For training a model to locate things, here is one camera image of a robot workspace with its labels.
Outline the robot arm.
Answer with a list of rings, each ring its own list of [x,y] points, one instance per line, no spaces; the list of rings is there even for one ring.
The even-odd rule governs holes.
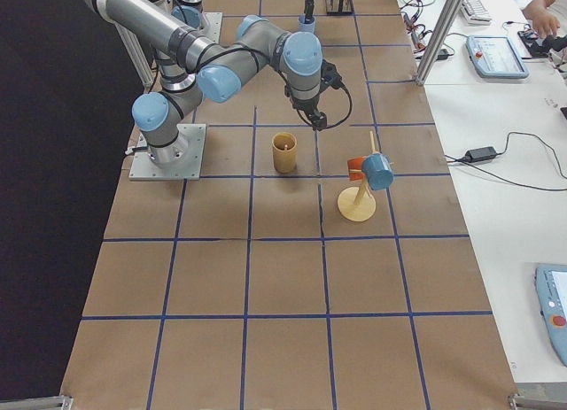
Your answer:
[[[98,16],[125,27],[148,42],[157,55],[162,90],[149,92],[132,105],[135,124],[147,142],[147,158],[159,167],[185,159],[190,142],[179,123],[203,100],[224,103],[264,67],[284,80],[292,108],[315,131],[330,128],[318,108],[328,87],[342,88],[336,67],[327,62],[316,35],[289,32],[267,19],[246,16],[229,47],[188,25],[180,10],[170,11],[161,0],[83,0]]]

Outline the person's hand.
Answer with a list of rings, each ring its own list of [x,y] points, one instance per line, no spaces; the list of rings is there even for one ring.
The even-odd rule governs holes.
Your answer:
[[[545,0],[533,0],[524,8],[524,16],[532,22],[532,29],[540,36],[555,36],[560,27],[558,18],[548,10]]]

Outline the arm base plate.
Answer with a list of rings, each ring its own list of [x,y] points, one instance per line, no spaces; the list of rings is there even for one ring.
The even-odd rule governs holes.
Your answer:
[[[222,12],[201,12],[198,31],[215,43],[220,42]]]
[[[143,133],[139,135],[129,171],[131,181],[176,181],[200,178],[206,143],[206,124],[177,125],[178,136],[167,147],[150,146]]]

